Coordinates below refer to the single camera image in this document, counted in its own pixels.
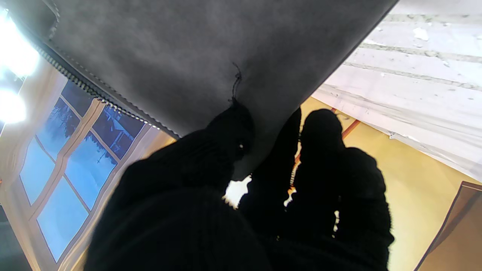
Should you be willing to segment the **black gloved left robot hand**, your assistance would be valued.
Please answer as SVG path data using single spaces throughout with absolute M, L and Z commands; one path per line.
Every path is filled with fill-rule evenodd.
M 223 196 L 254 141 L 237 101 L 125 170 L 85 271 L 386 271 L 394 242 L 377 161 L 327 109 L 297 109 L 237 208 Z

